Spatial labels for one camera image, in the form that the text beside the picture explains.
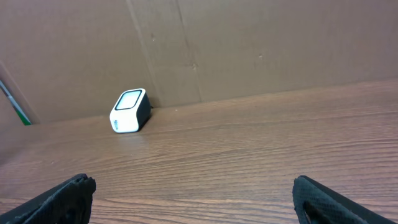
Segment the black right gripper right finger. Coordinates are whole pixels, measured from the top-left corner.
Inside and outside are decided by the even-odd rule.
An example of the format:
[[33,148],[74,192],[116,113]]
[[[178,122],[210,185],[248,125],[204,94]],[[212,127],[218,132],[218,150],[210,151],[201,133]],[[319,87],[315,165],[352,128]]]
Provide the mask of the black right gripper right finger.
[[300,224],[395,224],[305,175],[294,180],[292,196]]

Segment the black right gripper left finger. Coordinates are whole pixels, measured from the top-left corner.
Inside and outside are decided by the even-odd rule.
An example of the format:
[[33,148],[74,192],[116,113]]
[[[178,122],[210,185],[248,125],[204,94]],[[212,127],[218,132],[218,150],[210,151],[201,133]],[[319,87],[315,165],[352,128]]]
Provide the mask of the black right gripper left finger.
[[78,174],[1,215],[5,224],[87,224],[95,179]]

